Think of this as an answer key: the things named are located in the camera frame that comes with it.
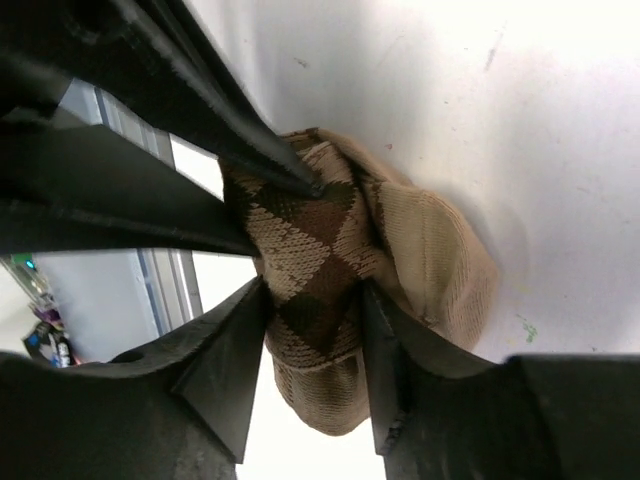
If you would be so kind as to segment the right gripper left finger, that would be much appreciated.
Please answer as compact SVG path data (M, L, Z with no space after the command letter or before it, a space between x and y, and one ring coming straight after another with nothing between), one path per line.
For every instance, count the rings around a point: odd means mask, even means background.
M270 302L253 279L107 363L1 356L5 479L232 479L244 459Z

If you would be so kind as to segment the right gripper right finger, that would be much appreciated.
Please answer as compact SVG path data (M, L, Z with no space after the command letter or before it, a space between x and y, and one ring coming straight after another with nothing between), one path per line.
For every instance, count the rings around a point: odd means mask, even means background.
M376 452L390 479L635 479L635 355L477 357L362 289Z

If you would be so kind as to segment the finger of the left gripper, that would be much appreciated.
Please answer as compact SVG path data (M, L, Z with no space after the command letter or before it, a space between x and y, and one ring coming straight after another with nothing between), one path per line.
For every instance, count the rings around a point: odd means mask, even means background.
M258 251L224 203L103 125L1 137L1 251Z
M1 51L91 83L151 126L285 190L323 186L256 114L211 47L204 59L172 1L4 1Z

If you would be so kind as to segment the brown argyle sock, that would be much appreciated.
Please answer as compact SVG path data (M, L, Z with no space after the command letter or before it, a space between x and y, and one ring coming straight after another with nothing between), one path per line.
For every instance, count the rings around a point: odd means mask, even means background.
M354 140L326 129L285 141L325 184L305 199L223 166L223 196L258 249L274 304L266 345L284 401L343 436L368 418L359 294L376 282L417 324L470 350L499 269L463 214Z

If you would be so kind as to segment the aluminium rail frame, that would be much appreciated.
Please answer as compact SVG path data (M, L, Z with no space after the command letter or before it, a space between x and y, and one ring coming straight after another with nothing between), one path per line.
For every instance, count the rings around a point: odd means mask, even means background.
M100 89L75 80L61 107L97 132L107 149L102 161L122 161L106 184L116 189L119 212L142 214L163 229L158 212L174 207L169 179L189 185L176 170L170 139L128 112ZM41 255L42 271L53 289L73 346L84 361L107 361L151 342L205 311L193 255L149 240L134 248Z

